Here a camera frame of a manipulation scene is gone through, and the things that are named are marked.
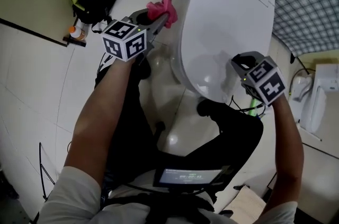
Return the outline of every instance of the white shirt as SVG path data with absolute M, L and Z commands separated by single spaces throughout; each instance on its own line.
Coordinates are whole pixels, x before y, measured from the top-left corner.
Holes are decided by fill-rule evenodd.
M 147 189 L 163 191 L 152 187 L 154 172 L 148 172 L 137 177 L 131 184 Z M 121 186 L 112 191 L 110 198 L 135 196 L 142 191 Z M 48 201 L 40 212 L 39 224 L 144 224 L 149 213 L 149 207 L 139 203 L 124 205 L 113 204 L 100 211 L 101 188 L 88 174 L 74 167 L 64 167 L 60 178 L 54 186 Z M 201 193 L 201 198 L 209 201 L 209 195 Z M 255 222 L 255 224 L 292 224 L 296 213 L 297 202 L 281 204 Z M 211 224 L 236 224 L 235 221 L 219 214 L 200 209 Z M 170 217 L 167 224 L 187 224 L 185 218 Z

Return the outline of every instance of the person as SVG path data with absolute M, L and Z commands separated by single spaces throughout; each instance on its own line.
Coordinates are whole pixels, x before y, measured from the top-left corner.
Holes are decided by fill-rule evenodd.
M 171 194 L 153 187 L 154 170 L 169 163 L 209 169 L 230 166 L 232 174 L 223 179 L 225 188 L 256 148 L 263 132 L 261 121 L 222 104 L 224 113 L 211 115 L 220 129 L 214 140 L 185 157 L 162 153 L 139 101 L 138 84 L 149 73 L 142 56 L 136 61 L 117 59 L 98 73 L 38 223 L 235 223 L 213 212 L 213 195 L 220 188 L 198 195 Z M 256 224 L 293 223 L 301 186 L 304 153 L 289 104 L 282 95 L 272 105 L 277 176 Z

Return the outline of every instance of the black pants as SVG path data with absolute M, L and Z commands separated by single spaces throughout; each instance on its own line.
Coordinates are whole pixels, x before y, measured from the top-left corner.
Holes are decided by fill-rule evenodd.
M 95 86 L 107 71 L 108 68 L 105 68 L 99 72 Z M 131 182 L 138 175 L 161 166 L 185 169 L 220 169 L 231 166 L 233 172 L 224 178 L 224 183 L 214 193 L 224 189 L 258 145 L 263 133 L 262 122 L 225 104 L 207 100 L 204 108 L 218 124 L 220 135 L 185 157 L 160 152 L 140 105 L 139 71 L 139 66 L 134 64 L 122 112 L 111 141 L 104 187 L 114 181 Z

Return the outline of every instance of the toilet bowl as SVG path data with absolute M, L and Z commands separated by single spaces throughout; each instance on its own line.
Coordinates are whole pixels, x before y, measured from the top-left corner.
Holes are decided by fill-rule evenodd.
M 171 66 L 189 90 L 225 102 L 239 86 L 229 61 L 238 53 L 267 55 L 274 0 L 190 0 Z

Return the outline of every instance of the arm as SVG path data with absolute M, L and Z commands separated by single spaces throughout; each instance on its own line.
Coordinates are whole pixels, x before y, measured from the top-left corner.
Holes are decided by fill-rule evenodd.
M 72 145 L 66 158 L 65 166 L 84 171 L 100 186 L 133 61 L 115 60 L 90 95 L 76 122 Z
M 304 165 L 301 137 L 286 97 L 280 96 L 272 105 L 276 131 L 276 183 L 262 215 L 280 204 L 298 200 Z

